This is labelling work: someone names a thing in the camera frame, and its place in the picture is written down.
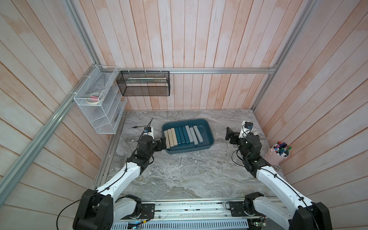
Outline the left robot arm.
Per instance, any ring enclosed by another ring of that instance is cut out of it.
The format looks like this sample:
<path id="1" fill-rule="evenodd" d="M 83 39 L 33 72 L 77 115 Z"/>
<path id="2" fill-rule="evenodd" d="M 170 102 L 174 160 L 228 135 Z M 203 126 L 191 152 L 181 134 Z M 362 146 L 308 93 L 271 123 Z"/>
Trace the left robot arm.
<path id="1" fill-rule="evenodd" d="M 127 158 L 125 166 L 108 182 L 95 190 L 83 193 L 72 228 L 74 230 L 110 230 L 112 225 L 127 216 L 139 216 L 140 198 L 119 196 L 127 186 L 138 178 L 153 160 L 153 154 L 167 148 L 165 137 L 154 140 L 143 135 L 136 149 Z"/>

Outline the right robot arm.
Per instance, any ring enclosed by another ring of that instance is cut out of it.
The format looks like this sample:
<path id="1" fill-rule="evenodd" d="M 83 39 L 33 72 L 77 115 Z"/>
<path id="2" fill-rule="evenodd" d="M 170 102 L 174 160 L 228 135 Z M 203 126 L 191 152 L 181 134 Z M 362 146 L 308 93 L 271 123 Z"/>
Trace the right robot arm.
<path id="1" fill-rule="evenodd" d="M 266 185 L 284 204 L 281 207 L 260 192 L 245 195 L 242 203 L 229 202 L 232 216 L 249 216 L 254 229 L 259 229 L 266 219 L 285 230 L 331 230 L 329 209 L 322 202 L 315 203 L 286 182 L 260 155 L 262 144 L 246 122 L 241 132 L 226 129 L 225 139 L 236 145 L 235 153 L 254 178 Z"/>

